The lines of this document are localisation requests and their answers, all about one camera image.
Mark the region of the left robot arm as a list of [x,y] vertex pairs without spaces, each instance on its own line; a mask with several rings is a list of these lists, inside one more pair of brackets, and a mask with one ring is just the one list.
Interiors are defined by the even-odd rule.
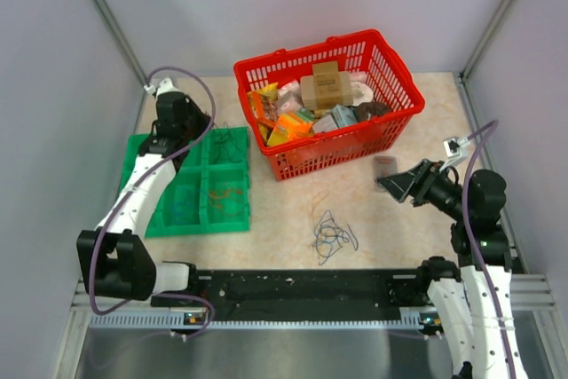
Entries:
[[170,292],[181,304],[195,303],[200,282],[193,265],[153,260],[144,243],[163,193],[181,170],[193,145],[212,128],[209,115],[170,79],[147,85],[157,117],[139,147],[133,171],[106,216],[83,230],[76,249],[90,302],[97,297],[145,301]]

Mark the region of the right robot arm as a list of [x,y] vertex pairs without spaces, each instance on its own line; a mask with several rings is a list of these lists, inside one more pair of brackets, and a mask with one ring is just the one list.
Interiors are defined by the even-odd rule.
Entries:
[[414,168],[375,182],[396,201],[431,205],[448,215],[458,257],[422,261],[413,280],[391,284],[402,304],[431,304],[441,321],[455,378],[526,378],[511,307],[513,262],[500,224],[504,178],[476,170],[463,182],[455,168],[422,160]]

